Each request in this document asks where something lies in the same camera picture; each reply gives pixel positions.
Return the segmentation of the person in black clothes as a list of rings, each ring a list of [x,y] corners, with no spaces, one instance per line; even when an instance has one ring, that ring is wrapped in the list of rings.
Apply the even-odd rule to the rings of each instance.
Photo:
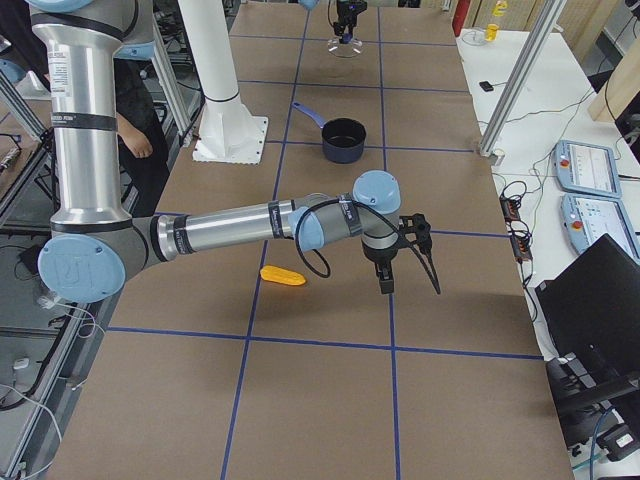
[[[1,3],[1,35],[16,48],[46,87],[50,87],[45,44],[33,33],[24,1]],[[168,146],[153,100],[134,61],[114,61],[119,162],[137,190],[135,217],[154,214],[169,178]]]

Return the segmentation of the teach pendant far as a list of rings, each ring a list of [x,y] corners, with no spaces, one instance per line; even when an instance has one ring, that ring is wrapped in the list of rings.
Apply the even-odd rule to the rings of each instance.
[[[563,190],[615,199],[622,196],[611,148],[562,139],[554,147],[552,160]]]

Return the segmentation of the teach pendant near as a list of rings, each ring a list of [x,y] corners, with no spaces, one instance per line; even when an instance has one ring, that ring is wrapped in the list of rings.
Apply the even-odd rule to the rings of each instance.
[[[628,255],[639,260],[639,242],[621,200],[566,193],[561,213],[571,245],[582,254],[608,234]]]

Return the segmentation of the teach pendant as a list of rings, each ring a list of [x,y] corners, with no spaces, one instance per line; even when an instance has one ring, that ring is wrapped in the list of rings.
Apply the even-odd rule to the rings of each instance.
[[[608,234],[628,255],[639,260],[639,242],[621,200],[566,193],[561,213],[571,245],[582,254]]]
[[[615,199],[622,196],[611,148],[562,139],[554,147],[552,160],[563,190]]]

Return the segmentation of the small black device on table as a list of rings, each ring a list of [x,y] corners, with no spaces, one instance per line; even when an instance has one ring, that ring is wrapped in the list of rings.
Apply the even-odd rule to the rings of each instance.
[[[479,86],[485,92],[491,92],[494,90],[494,86],[488,81],[481,81]]]

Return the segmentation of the aluminium frame post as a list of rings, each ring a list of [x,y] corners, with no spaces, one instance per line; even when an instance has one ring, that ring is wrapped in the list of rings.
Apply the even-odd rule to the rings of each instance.
[[[501,155],[496,152],[496,143],[566,3],[566,0],[546,0],[544,2],[516,59],[505,89],[478,146],[479,154],[488,158],[492,166],[499,166],[502,163]]]

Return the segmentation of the yellow corn cob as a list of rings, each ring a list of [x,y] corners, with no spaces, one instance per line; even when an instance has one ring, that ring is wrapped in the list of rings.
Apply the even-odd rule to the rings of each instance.
[[[264,281],[286,286],[302,286],[307,283],[304,275],[285,268],[265,265],[260,269],[260,277]]]

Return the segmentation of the glass lid with blue knob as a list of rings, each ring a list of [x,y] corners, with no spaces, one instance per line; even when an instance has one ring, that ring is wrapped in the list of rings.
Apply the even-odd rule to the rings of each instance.
[[[353,58],[363,51],[363,42],[349,33],[334,36],[327,41],[328,52],[338,58]]]

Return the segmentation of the black laptop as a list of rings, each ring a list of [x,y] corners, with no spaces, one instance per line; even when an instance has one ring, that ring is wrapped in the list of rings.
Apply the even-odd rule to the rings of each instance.
[[[560,355],[595,352],[619,373],[639,368],[639,264],[611,236],[535,292]]]

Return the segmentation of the brown table mat with grid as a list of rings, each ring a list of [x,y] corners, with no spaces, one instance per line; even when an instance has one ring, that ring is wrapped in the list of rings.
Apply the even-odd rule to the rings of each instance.
[[[448,18],[370,8],[362,55],[327,52],[324,11],[252,2],[231,31],[242,99],[270,120],[256,166],[183,151],[159,208],[200,214],[349,191],[370,169],[434,229],[437,295],[396,257],[380,293],[360,242],[328,279],[286,240],[197,253],[131,280],[80,391],[52,479],[568,479],[571,466]],[[327,160],[292,107],[367,131]]]

